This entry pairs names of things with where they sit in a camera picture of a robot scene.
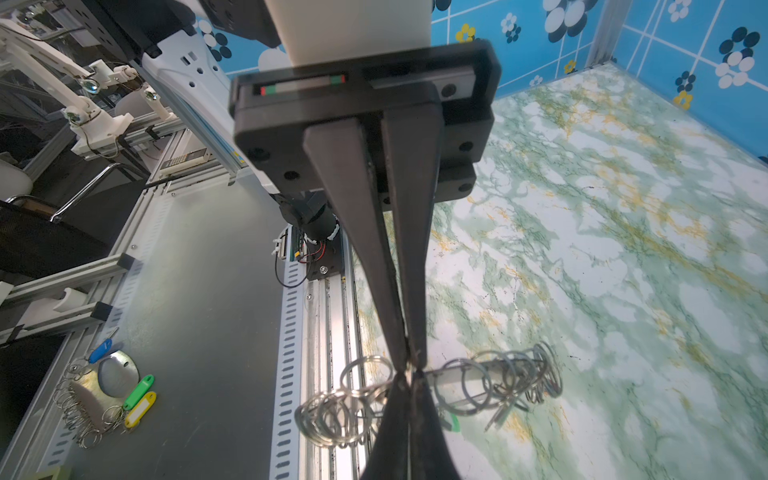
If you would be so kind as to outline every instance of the yellow key tag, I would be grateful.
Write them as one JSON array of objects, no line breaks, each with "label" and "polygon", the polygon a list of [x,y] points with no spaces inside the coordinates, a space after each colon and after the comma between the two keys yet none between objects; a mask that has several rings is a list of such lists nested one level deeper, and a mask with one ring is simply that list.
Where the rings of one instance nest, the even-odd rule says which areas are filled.
[{"label": "yellow key tag", "polygon": [[147,413],[147,410],[154,405],[154,400],[157,398],[157,393],[155,392],[147,392],[147,395],[145,395],[141,400],[139,400],[139,403],[136,404],[133,410],[131,410],[130,413],[128,413],[125,416],[125,427],[127,429],[132,429],[136,425],[139,424],[139,420],[141,420],[141,417],[144,416],[144,413]]}]

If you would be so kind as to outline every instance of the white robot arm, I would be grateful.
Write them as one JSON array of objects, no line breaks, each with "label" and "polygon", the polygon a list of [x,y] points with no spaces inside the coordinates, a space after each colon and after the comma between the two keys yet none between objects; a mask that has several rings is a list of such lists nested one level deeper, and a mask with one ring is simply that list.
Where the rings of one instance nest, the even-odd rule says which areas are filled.
[{"label": "white robot arm", "polygon": [[[72,148],[76,154],[86,154],[100,147],[117,143],[118,136],[123,134],[133,121],[130,114],[113,118],[90,98],[77,95],[70,90],[41,63],[68,74],[78,81],[85,81],[91,76],[91,72],[44,41],[35,39],[10,20],[0,19],[0,48],[2,48],[0,58],[9,61],[65,106],[64,116],[69,121],[72,131],[78,136],[78,142]],[[123,71],[121,74],[128,75],[130,72]]]}]

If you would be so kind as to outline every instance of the electrical wire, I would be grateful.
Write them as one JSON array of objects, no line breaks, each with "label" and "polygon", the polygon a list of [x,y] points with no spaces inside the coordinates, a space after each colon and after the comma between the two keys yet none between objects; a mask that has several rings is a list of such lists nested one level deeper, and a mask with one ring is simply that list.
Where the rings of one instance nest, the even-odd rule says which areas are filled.
[{"label": "electrical wire", "polygon": [[3,29],[3,30],[5,30],[5,31],[8,31],[8,32],[14,33],[14,34],[18,35],[19,37],[28,38],[28,39],[30,39],[30,40],[34,40],[34,41],[42,41],[42,42],[44,42],[44,43],[45,43],[45,40],[43,40],[42,38],[37,38],[37,37],[31,37],[31,36],[29,36],[29,35],[24,35],[23,33],[19,33],[19,32],[18,32],[18,31],[16,31],[16,30],[11,30],[10,28],[8,28],[8,27],[6,27],[6,26],[4,26],[4,25],[0,25],[0,28],[2,28],[2,29]]},{"label": "electrical wire", "polygon": [[83,138],[85,138],[85,144],[88,146],[88,150],[90,150],[92,152],[95,152],[96,155],[98,155],[99,157],[104,158],[106,160],[114,160],[115,158],[120,156],[120,148],[118,147],[118,137],[115,136],[115,138],[114,138],[114,149],[115,149],[114,155],[112,155],[111,157],[108,157],[106,155],[103,155],[103,154],[99,153],[98,150],[94,150],[94,148],[91,146],[91,142],[88,140],[88,133],[86,133],[85,129],[82,128],[83,125],[90,123],[96,117],[101,115],[101,112],[102,112],[102,110],[99,110],[96,113],[96,115],[94,115],[93,117],[88,117],[88,119],[86,121],[84,121],[83,123],[81,123],[81,124],[79,124],[76,121],[70,121],[69,123],[73,124],[75,127],[80,127],[80,131],[83,132]]},{"label": "electrical wire", "polygon": [[[160,148],[157,147],[157,145],[154,144],[154,142],[152,142],[151,145],[154,147],[155,150],[157,150],[157,151],[159,151],[161,153],[163,152]],[[148,150],[149,150],[149,147],[147,147],[147,150],[139,151],[138,153],[144,154],[144,156],[149,157],[149,158],[151,158],[154,161],[160,161],[159,157],[156,158],[156,157],[153,157],[152,155],[149,155],[147,153]]]},{"label": "electrical wire", "polygon": [[0,25],[0,28],[2,28],[5,31],[10,31],[11,33],[15,33],[16,35],[18,35],[20,37],[28,38],[29,40],[34,40],[34,41],[42,41],[43,43],[45,43],[47,41],[50,41],[50,40],[56,40],[57,38],[63,37],[64,35],[67,35],[67,34],[70,34],[70,33],[76,32],[76,31],[85,30],[85,27],[77,27],[77,28],[70,28],[69,30],[56,31],[56,32],[54,32],[55,35],[53,35],[50,38],[46,38],[44,40],[42,38],[38,38],[38,37],[35,37],[35,36],[25,35],[25,34],[23,34],[21,32],[16,31],[16,30],[12,30],[12,29],[10,29],[8,27],[5,27],[4,25]]},{"label": "electrical wire", "polygon": [[106,155],[100,154],[98,150],[94,150],[93,147],[91,146],[91,142],[88,141],[88,134],[85,133],[85,130],[81,130],[81,131],[83,132],[83,137],[85,138],[85,144],[88,145],[88,150],[90,150],[91,152],[96,152],[96,155],[98,155],[101,158],[105,158],[107,160],[114,160],[115,158],[120,157],[120,148],[118,147],[117,137],[114,138],[114,149],[116,150],[116,152],[114,152],[114,155],[112,155],[111,157],[108,157]]},{"label": "electrical wire", "polygon": [[303,260],[303,259],[305,259],[305,258],[307,258],[307,257],[313,257],[313,256],[317,255],[317,253],[318,253],[318,252],[320,252],[321,250],[322,250],[323,252],[320,254],[320,256],[319,256],[319,257],[317,257],[317,258],[314,260],[315,262],[316,262],[317,260],[320,260],[321,258],[323,258],[323,255],[325,255],[325,254],[326,254],[326,243],[325,243],[325,242],[322,242],[322,243],[320,244],[320,246],[319,246],[319,247],[317,247],[317,250],[315,250],[314,252],[312,252],[312,253],[308,253],[307,255],[305,255],[305,256],[303,256],[303,257],[299,258],[299,263],[306,263],[306,262],[303,262],[302,260]]},{"label": "electrical wire", "polygon": [[[283,235],[280,236],[281,239],[286,237],[286,233],[283,233]],[[304,273],[304,278],[302,278],[296,285],[286,285],[283,283],[283,281],[280,279],[280,276],[277,275],[277,253],[275,253],[275,278],[277,279],[277,282],[284,286],[287,289],[292,289],[300,286],[302,283],[304,283],[304,280],[306,280],[307,275],[310,273],[310,265],[312,264],[312,258],[310,257],[310,261],[307,262],[306,265],[306,272]]]},{"label": "electrical wire", "polygon": [[14,130],[16,128],[26,128],[25,125],[10,125],[7,127],[0,128],[0,131],[6,131],[6,130]]}]

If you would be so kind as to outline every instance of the green key tag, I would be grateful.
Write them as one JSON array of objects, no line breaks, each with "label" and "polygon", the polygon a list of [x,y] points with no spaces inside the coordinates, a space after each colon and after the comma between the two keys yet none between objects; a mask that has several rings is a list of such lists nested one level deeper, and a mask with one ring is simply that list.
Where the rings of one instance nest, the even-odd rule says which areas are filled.
[{"label": "green key tag", "polygon": [[141,400],[144,397],[144,394],[149,392],[149,389],[152,387],[152,384],[154,383],[154,376],[153,375],[147,375],[141,381],[138,385],[136,385],[136,388],[133,392],[128,396],[127,399],[125,399],[125,403],[123,404],[123,410],[126,412],[129,412],[134,409],[137,403],[139,403],[139,400]]}]

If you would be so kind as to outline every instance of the key tag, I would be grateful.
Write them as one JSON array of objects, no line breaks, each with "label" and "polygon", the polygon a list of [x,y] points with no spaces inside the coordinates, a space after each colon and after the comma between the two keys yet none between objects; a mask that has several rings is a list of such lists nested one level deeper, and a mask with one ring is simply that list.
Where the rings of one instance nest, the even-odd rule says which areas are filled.
[{"label": "key tag", "polygon": [[133,427],[139,424],[141,417],[147,413],[147,410],[154,405],[154,401],[157,398],[157,393],[147,392],[147,395],[142,398],[139,403],[125,416],[125,428],[130,431]]},{"label": "key tag", "polygon": [[149,389],[152,387],[152,384],[154,383],[154,375],[147,375],[141,381],[138,385],[136,385],[136,388],[133,392],[128,396],[127,399],[125,399],[125,403],[123,404],[123,410],[126,412],[129,412],[134,409],[137,403],[144,398],[144,394],[146,394]]}]

